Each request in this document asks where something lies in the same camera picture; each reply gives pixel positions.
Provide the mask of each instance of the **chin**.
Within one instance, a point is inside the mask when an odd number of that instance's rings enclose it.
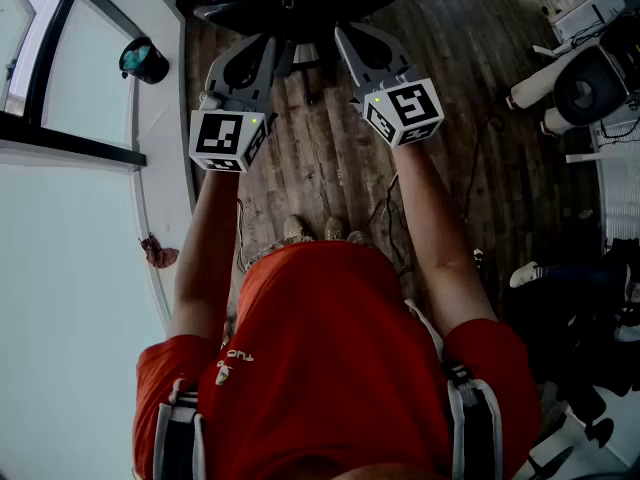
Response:
[[[352,469],[332,480],[445,480],[446,478],[406,464],[376,464]]]

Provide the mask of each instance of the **black window frame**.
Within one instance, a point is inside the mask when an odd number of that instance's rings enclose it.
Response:
[[[109,165],[121,164],[128,170],[137,170],[147,164],[146,156],[139,152],[42,127],[44,102],[53,60],[75,1],[60,0],[51,17],[36,55],[23,115],[15,116],[4,111],[0,112],[0,129],[3,130],[4,147],[16,151],[23,151],[27,146],[44,148],[58,151],[61,158],[72,157],[79,160],[91,158],[93,162],[97,160]],[[110,0],[89,1],[132,39],[144,36],[142,30]]]

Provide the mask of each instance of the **black trash bin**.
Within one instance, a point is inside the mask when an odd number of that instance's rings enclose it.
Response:
[[[146,57],[133,69],[124,69],[124,57],[127,52],[135,52],[143,46],[149,47]],[[120,55],[119,66],[122,78],[133,75],[148,84],[157,84],[169,72],[169,61],[162,56],[148,37],[140,37],[129,43]]]

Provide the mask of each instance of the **white cube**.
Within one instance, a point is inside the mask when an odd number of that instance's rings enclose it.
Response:
[[[267,135],[264,114],[194,110],[189,156],[207,171],[247,172]]]
[[[394,148],[431,137],[444,112],[431,79],[425,78],[367,94],[363,117]]]

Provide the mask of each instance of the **trash can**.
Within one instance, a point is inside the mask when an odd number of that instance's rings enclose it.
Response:
[[[148,37],[133,40],[120,55],[122,78],[133,75],[148,84],[157,84],[169,72],[169,62]]]

